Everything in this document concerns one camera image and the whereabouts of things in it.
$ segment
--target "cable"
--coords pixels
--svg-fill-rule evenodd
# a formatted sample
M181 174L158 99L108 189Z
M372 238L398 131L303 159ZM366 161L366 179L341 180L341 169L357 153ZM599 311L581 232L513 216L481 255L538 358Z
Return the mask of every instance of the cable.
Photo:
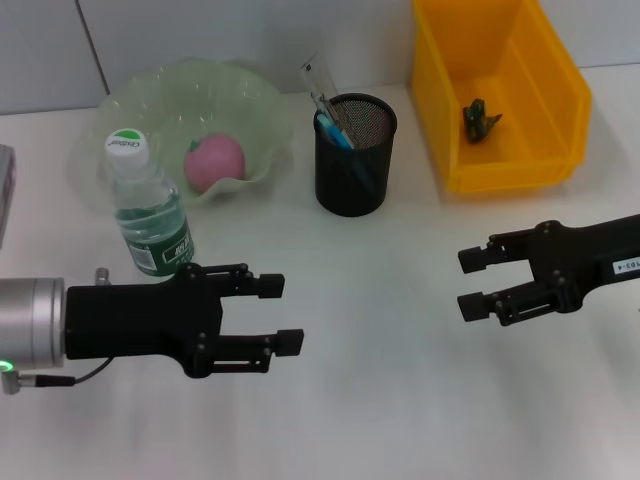
M92 379L97 374L99 374L102 370L107 368L111 362L113 362L113 357L105 360L105 362L102 365L100 365L98 368L96 368L93 372L87 373L84 377L76 378L74 385L78 385L79 383L86 382L87 380Z

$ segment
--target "plastic bottle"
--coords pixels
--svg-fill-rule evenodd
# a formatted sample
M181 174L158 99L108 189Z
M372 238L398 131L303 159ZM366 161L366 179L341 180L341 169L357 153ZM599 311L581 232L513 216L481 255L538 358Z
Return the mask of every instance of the plastic bottle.
M151 162L142 132L118 130L105 148L115 217L133 261L147 275L175 273L194 253L178 188Z

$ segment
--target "yellow plastic bin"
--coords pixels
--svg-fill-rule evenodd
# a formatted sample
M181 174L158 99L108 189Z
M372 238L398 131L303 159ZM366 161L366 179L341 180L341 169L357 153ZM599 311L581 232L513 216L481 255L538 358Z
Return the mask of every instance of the yellow plastic bin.
M411 88L446 188L556 185L582 163L591 92L535 0L414 0ZM502 113L471 144L462 108Z

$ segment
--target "green toy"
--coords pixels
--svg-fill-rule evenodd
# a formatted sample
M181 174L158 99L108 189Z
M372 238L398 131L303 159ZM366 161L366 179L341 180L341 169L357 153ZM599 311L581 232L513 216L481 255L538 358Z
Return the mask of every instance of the green toy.
M487 135L496 123L502 118L502 114L495 117L487 117L484 100L476 98L470 107L462 109L464 117L464 129L471 143L478 143Z

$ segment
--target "label sticker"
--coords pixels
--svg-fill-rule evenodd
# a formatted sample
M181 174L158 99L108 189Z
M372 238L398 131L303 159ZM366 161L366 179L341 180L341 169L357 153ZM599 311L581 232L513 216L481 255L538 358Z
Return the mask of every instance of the label sticker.
M613 262L613 271L616 275L633 272L634 270L640 270L640 257Z
M180 230L161 242L144 244L126 238L125 241L133 261L148 275L159 277L173 275L178 265L188 263L193 258L193 242L186 221Z

